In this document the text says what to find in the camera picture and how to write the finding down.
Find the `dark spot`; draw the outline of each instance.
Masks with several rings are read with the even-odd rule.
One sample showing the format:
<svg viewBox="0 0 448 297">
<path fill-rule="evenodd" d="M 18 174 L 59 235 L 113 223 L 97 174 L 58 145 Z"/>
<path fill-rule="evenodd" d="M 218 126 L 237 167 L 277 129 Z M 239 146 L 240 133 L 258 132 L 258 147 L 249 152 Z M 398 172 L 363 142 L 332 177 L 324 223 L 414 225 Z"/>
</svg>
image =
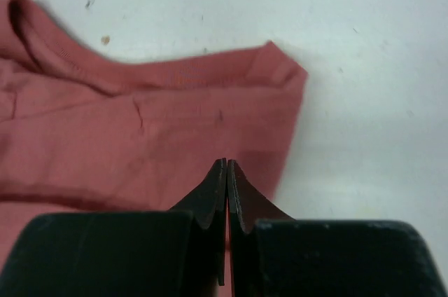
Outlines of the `dark spot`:
<svg viewBox="0 0 448 297">
<path fill-rule="evenodd" d="M 111 37 L 110 36 L 102 36 L 101 37 L 101 42 L 103 45 L 107 45 L 109 43 L 109 41 L 111 41 Z"/>
<path fill-rule="evenodd" d="M 84 5 L 86 10 L 89 10 L 91 6 L 93 6 L 93 3 L 95 0 L 87 0 L 87 3 Z"/>
</svg>

